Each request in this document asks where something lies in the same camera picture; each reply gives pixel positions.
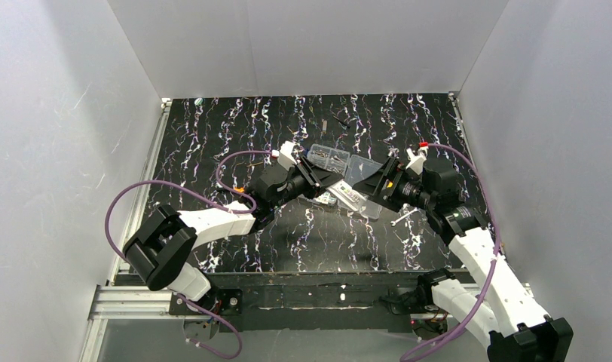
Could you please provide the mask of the white AC remote control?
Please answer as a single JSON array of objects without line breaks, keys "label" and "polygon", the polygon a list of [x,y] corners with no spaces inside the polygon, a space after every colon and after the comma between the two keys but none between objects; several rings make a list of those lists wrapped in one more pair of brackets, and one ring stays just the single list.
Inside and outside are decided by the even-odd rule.
[{"label": "white AC remote control", "polygon": [[336,197],[348,210],[361,212],[366,208],[366,197],[354,190],[343,179],[327,187],[326,191]]}]

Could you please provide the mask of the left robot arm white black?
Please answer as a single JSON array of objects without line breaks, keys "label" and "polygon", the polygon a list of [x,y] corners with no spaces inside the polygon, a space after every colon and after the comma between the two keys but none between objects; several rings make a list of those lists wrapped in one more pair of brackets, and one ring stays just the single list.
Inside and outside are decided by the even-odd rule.
[{"label": "left robot arm white black", "polygon": [[304,196],[315,199],[344,179],[301,158],[295,165],[267,166],[240,198],[228,205],[177,211],[163,205],[142,223],[122,253],[150,290],[168,289],[196,302],[212,284],[188,263],[193,249],[223,238],[255,233],[274,220],[277,209]]}]

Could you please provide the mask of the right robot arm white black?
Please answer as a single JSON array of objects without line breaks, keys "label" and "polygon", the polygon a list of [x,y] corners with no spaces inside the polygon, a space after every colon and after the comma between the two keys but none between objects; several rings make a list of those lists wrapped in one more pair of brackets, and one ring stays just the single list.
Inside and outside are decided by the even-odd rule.
[{"label": "right robot arm white black", "polygon": [[404,166],[388,158],[353,189],[392,211],[406,204],[423,210],[431,229],[479,286],[479,294],[473,295],[444,268],[418,278],[416,302],[435,305],[458,322],[434,339],[436,345],[468,331],[489,361],[565,360],[574,336],[571,325],[552,318],[516,277],[483,216],[461,199],[457,171],[449,160],[419,157]]}]

